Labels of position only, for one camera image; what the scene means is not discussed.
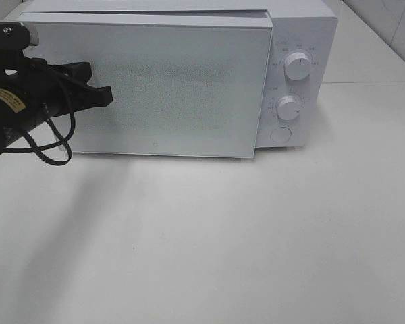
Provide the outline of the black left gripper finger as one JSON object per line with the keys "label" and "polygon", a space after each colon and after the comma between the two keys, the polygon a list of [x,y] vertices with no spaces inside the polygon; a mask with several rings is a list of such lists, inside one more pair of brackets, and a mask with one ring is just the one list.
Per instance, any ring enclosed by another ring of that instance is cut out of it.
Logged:
{"label": "black left gripper finger", "polygon": [[107,107],[113,102],[113,95],[110,86],[101,88],[87,86],[79,88],[73,95],[73,98],[75,110]]}
{"label": "black left gripper finger", "polygon": [[59,86],[66,88],[88,88],[88,82],[92,78],[92,68],[89,62],[67,63],[62,65],[50,65]]}

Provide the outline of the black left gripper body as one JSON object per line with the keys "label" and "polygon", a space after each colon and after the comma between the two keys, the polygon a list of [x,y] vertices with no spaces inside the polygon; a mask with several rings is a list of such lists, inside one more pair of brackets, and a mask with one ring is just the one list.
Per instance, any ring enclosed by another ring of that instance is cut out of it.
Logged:
{"label": "black left gripper body", "polygon": [[6,131],[30,132],[47,118],[62,115],[69,115],[68,134],[72,135],[77,89],[59,86],[44,59],[0,57],[0,135]]}

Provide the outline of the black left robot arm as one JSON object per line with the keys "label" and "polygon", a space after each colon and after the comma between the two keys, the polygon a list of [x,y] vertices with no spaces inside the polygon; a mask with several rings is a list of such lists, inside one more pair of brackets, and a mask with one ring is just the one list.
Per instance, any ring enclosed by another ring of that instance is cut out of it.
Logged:
{"label": "black left robot arm", "polygon": [[88,62],[49,65],[25,59],[15,73],[0,74],[0,155],[34,153],[49,165],[72,158],[76,112],[107,107],[110,87],[88,85]]}

